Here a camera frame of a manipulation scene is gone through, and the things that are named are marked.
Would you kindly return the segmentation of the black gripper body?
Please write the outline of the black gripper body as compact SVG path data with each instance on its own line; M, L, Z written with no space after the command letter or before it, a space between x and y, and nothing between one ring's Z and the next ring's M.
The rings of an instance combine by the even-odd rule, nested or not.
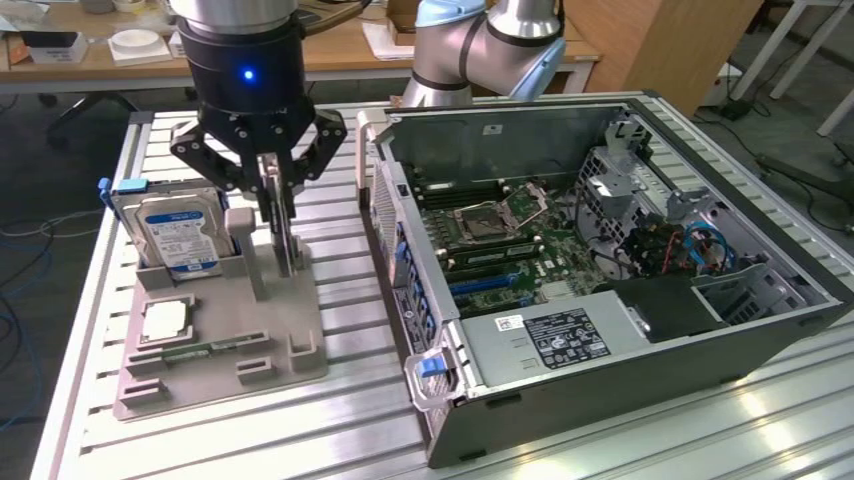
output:
M292 149L316 120L300 21L219 27L182 20L178 27L201 110L175 134L175 149L199 151L207 136L233 151Z

